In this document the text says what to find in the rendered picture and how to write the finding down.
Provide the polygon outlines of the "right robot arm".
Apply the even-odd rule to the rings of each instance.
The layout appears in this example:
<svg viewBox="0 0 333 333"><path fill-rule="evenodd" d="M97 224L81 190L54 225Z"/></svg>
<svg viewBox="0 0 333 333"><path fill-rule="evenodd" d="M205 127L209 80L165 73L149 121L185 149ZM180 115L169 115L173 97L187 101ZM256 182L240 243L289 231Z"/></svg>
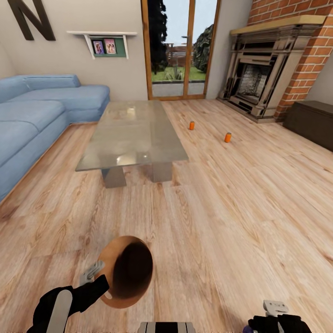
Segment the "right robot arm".
<svg viewBox="0 0 333 333"><path fill-rule="evenodd" d="M301 317L288 315L288 307L279 301L263 301L266 317L254 316L248 325L258 333L311 333L307 324Z"/></svg>

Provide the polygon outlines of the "trash can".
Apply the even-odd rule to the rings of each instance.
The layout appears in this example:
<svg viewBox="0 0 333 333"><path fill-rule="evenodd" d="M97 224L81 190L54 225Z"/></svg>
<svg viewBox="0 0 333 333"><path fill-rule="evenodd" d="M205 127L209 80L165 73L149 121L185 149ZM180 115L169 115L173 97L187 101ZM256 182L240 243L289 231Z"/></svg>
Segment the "trash can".
<svg viewBox="0 0 333 333"><path fill-rule="evenodd" d="M101 252L104 268L93 278L105 274L112 299L100 299L109 307L125 309L137 303L148 290L154 273L152 253L147 244L132 235L118 237ZM97 262L98 262L97 261Z"/></svg>

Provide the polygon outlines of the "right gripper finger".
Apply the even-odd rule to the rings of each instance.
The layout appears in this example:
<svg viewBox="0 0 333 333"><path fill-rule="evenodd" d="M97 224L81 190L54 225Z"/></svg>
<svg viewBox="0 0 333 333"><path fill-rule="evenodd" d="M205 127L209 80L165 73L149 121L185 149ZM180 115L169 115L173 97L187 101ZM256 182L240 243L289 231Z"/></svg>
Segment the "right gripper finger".
<svg viewBox="0 0 333 333"><path fill-rule="evenodd" d="M251 329L253 329L253 330L257 330L256 322L255 322L255 318L250 319L250 320L248 321L248 325L251 327Z"/></svg>

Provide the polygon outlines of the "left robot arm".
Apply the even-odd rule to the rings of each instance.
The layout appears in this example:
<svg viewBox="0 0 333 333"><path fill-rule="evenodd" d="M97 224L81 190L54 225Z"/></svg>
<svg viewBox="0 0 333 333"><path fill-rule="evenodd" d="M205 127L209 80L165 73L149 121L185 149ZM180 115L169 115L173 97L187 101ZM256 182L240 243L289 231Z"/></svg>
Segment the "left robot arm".
<svg viewBox="0 0 333 333"><path fill-rule="evenodd" d="M94 276L105 266L99 260L80 275L79 287L55 288L40 298L33 315L33 327L27 333L64 333L68 317L90 308L106 291L109 284L105 274L95 281Z"/></svg>

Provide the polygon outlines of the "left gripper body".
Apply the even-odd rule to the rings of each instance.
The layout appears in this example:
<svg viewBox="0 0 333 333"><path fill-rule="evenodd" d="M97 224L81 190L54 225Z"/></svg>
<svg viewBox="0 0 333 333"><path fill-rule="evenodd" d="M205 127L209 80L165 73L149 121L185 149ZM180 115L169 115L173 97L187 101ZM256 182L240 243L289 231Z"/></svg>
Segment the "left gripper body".
<svg viewBox="0 0 333 333"><path fill-rule="evenodd" d="M109 289L109 284L105 277L105 274L101 275L93 283L79 286L86 290L86 302L83 308L80 310L83 313L90 308L106 291Z"/></svg>

